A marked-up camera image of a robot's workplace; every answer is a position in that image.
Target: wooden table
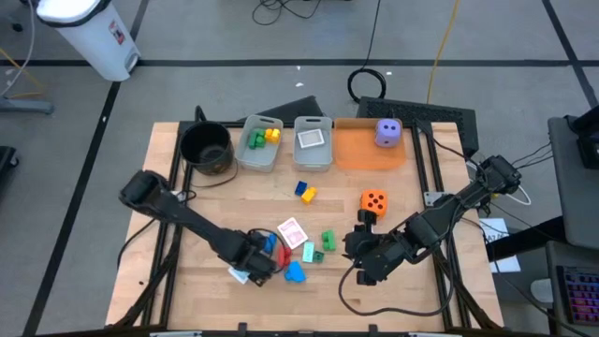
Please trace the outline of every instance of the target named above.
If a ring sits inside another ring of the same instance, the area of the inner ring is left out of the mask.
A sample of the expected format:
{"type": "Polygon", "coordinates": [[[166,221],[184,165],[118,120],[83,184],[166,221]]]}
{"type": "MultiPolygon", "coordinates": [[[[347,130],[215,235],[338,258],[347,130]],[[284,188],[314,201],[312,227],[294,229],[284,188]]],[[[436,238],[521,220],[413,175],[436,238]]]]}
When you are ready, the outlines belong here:
{"type": "MultiPolygon", "coordinates": [[[[154,125],[144,169],[168,176],[177,128],[176,123],[154,125]]],[[[439,142],[461,152],[454,124],[433,124],[433,130],[439,142]]],[[[241,129],[230,131],[233,143],[237,144],[241,129]]],[[[429,182],[432,182],[426,141],[423,135],[420,137],[429,182]]],[[[388,192],[387,215],[375,227],[376,232],[386,232],[410,214],[424,209],[414,145],[407,129],[403,130],[403,141],[406,164],[391,171],[340,170],[333,165],[326,173],[298,172],[293,169],[293,130],[285,129],[273,172],[240,168],[238,177],[230,183],[212,189],[196,189],[197,198],[190,202],[190,207],[219,226],[244,231],[252,227],[276,230],[276,226],[293,216],[315,242],[317,250],[322,250],[320,233],[327,229],[334,229],[338,248],[326,253],[321,265],[302,263],[308,277],[304,284],[288,284],[282,274],[277,274],[264,286],[257,287],[252,283],[241,285],[229,275],[228,265],[216,257],[207,243],[184,229],[168,327],[172,330],[236,330],[238,323],[246,322],[249,330],[365,331],[369,324],[376,324],[381,331],[442,331],[440,315],[415,317],[384,313],[360,317],[345,309],[337,295],[340,277],[350,266],[350,261],[341,256],[342,238],[357,222],[362,190],[381,188],[388,192]],[[294,195],[298,180],[318,188],[309,206],[294,195]]],[[[446,191],[458,192],[468,183],[463,159],[441,148],[437,152],[446,191]]],[[[210,184],[224,178],[207,180],[196,173],[192,183],[210,184]]],[[[182,180],[180,169],[179,189],[182,180]]],[[[478,220],[474,211],[465,216],[478,220]]],[[[147,217],[133,213],[128,235],[147,221],[147,217]]],[[[463,282],[489,317],[502,325],[480,229],[462,221],[454,234],[463,282]]],[[[124,253],[107,323],[123,316],[148,282],[156,235],[157,226],[136,239],[124,253]]],[[[301,252],[301,248],[294,250],[293,259],[301,261],[301,252]]],[[[162,293],[162,289],[157,291],[153,321],[159,316],[162,293]]],[[[361,311],[385,306],[416,311],[439,307],[432,258],[417,265],[401,264],[378,286],[357,286],[352,274],[343,294],[361,311]]],[[[455,297],[451,312],[454,325],[459,325],[455,297]]]]}

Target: yellow cable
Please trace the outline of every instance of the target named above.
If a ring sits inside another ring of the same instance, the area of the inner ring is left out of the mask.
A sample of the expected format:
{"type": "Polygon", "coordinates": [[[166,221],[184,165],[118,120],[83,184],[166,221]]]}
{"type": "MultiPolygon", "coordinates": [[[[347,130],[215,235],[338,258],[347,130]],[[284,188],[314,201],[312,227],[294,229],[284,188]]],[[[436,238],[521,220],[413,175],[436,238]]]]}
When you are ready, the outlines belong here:
{"type": "Polygon", "coordinates": [[[443,53],[443,48],[446,46],[447,37],[449,37],[449,32],[451,32],[451,28],[453,28],[453,21],[456,20],[456,15],[458,15],[458,7],[460,6],[460,0],[456,0],[456,3],[453,5],[453,12],[451,13],[451,19],[449,20],[449,24],[447,25],[446,34],[443,36],[443,41],[441,41],[441,46],[439,47],[439,51],[437,52],[437,58],[434,59],[434,64],[432,65],[431,77],[429,78],[429,91],[427,93],[427,104],[431,101],[431,88],[432,82],[434,80],[434,72],[437,70],[437,64],[439,64],[439,59],[441,58],[441,54],[443,53]]]}
{"type": "MultiPolygon", "coordinates": [[[[8,55],[8,53],[5,50],[3,50],[2,48],[0,48],[0,53],[3,54],[4,57],[6,57],[7,60],[13,66],[15,66],[17,69],[21,70],[21,66],[19,66],[19,64],[16,63],[15,60],[13,60],[12,57],[10,57],[10,55],[8,55]]],[[[37,89],[39,89],[41,92],[39,92],[39,93],[16,94],[16,95],[10,96],[9,98],[27,97],[27,96],[32,96],[32,95],[44,95],[44,92],[46,91],[46,87],[40,81],[38,81],[33,75],[31,75],[29,73],[29,71],[27,71],[27,69],[23,69],[22,73],[25,74],[25,76],[27,77],[27,79],[29,79],[37,87],[37,89]]]]}

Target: floor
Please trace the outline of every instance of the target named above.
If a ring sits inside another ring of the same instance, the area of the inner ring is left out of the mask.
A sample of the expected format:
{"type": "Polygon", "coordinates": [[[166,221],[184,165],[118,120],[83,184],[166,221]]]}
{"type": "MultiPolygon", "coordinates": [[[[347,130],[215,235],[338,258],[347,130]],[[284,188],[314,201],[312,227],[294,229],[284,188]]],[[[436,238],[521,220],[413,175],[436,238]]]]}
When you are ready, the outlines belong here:
{"type": "MultiPolygon", "coordinates": [[[[324,0],[308,21],[283,13],[272,26],[252,22],[257,2],[114,0],[144,60],[121,84],[102,80],[54,30],[38,23],[30,71],[48,86],[56,111],[0,115],[0,144],[16,147],[21,157],[0,202],[1,336],[22,334],[59,233],[65,238],[69,231],[43,315],[36,319],[39,301],[28,329],[103,326],[130,216],[116,194],[142,164],[154,122],[190,120],[197,104],[212,120],[237,120],[307,95],[315,95],[328,116],[356,115],[345,82],[368,50],[375,2],[324,0]]],[[[289,6],[306,13],[314,4],[289,6]]],[[[386,74],[387,98],[426,101],[452,6],[446,0],[382,0],[371,58],[386,74]]],[[[476,110],[484,155],[531,152],[548,142],[549,117],[579,115],[596,104],[597,11],[592,0],[462,0],[444,53],[455,62],[438,69],[431,103],[476,110]]],[[[0,46],[21,60],[28,9],[3,1],[0,13],[0,46]],[[8,17],[21,20],[24,32],[13,32],[8,17]]],[[[0,78],[5,74],[7,81],[11,68],[0,61],[0,78]]],[[[32,89],[23,79],[13,93],[32,89]]],[[[356,79],[357,93],[377,90],[374,80],[356,79]]],[[[533,205],[497,202],[530,223],[559,214],[551,162],[522,173],[533,205]]],[[[491,216],[506,215],[493,210],[491,216]]],[[[524,287],[545,277],[539,258],[542,252],[519,256],[523,272],[509,277],[524,287]]],[[[543,316],[501,279],[496,285],[508,327],[547,332],[543,316]]]]}

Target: keyboard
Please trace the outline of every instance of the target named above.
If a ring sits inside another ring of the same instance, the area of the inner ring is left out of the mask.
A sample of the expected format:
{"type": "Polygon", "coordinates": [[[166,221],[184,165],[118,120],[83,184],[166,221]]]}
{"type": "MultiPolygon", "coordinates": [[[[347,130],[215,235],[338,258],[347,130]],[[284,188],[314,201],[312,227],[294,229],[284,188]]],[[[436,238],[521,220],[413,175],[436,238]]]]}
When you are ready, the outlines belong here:
{"type": "Polygon", "coordinates": [[[599,326],[599,270],[558,266],[557,272],[568,321],[599,326]]]}

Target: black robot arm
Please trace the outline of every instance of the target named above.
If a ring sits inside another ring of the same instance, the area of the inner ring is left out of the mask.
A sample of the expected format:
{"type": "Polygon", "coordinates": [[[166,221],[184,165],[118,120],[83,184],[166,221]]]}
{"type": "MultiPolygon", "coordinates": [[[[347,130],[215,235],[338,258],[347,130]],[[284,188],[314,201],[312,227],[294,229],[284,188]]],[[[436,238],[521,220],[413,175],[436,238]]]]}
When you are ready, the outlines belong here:
{"type": "Polygon", "coordinates": [[[480,168],[475,180],[457,194],[437,199],[431,208],[414,213],[387,234],[373,234],[375,217],[360,211],[358,220],[364,225],[356,225],[344,239],[345,256],[359,269],[358,283],[374,286],[404,260],[422,261],[441,245],[466,211],[486,202],[491,194],[518,189],[521,175],[503,157],[490,157],[480,168]]]}
{"type": "Polygon", "coordinates": [[[249,235],[213,224],[182,205],[168,190],[167,180],[155,172],[138,171],[121,190],[119,200],[134,211],[196,233],[226,263],[239,271],[248,271],[249,279],[258,286],[275,272],[276,263],[260,253],[266,242],[264,236],[256,231],[249,235]]]}

